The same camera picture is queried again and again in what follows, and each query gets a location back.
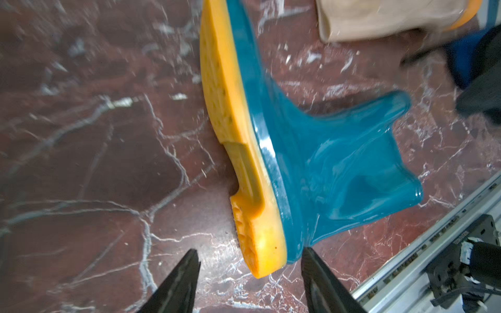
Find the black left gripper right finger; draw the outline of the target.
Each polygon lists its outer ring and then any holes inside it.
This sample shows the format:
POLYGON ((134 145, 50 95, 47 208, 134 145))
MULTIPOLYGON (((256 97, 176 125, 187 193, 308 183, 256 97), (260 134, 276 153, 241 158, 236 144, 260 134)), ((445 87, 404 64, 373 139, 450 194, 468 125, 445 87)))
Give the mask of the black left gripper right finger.
POLYGON ((301 275, 309 312, 366 312, 310 247, 302 252, 301 275))

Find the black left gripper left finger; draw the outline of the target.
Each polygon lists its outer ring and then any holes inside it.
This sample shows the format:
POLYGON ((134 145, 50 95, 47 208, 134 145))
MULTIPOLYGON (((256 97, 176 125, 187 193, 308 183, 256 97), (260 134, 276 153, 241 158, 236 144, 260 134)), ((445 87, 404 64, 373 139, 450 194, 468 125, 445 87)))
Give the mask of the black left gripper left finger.
POLYGON ((138 312, 193 312, 200 267, 197 250, 189 249, 138 312))

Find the teal rubber boot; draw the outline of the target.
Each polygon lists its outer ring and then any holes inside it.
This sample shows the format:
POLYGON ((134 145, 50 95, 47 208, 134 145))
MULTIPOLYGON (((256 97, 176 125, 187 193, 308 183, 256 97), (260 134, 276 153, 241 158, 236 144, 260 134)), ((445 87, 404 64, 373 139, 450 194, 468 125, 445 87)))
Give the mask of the teal rubber boot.
POLYGON ((200 63, 207 112, 239 184, 231 199, 256 278, 303 250, 422 201, 392 134, 410 97, 394 91, 328 116, 301 111, 261 64, 240 1, 205 1, 200 63))

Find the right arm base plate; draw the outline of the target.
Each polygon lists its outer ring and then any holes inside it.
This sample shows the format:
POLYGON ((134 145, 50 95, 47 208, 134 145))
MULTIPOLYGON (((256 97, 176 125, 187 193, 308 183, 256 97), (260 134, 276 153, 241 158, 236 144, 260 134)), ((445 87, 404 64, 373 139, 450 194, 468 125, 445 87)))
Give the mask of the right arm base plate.
POLYGON ((463 310, 474 312, 485 297, 500 295, 500 239, 490 215, 481 215, 425 269, 434 299, 450 308, 461 298, 463 310))

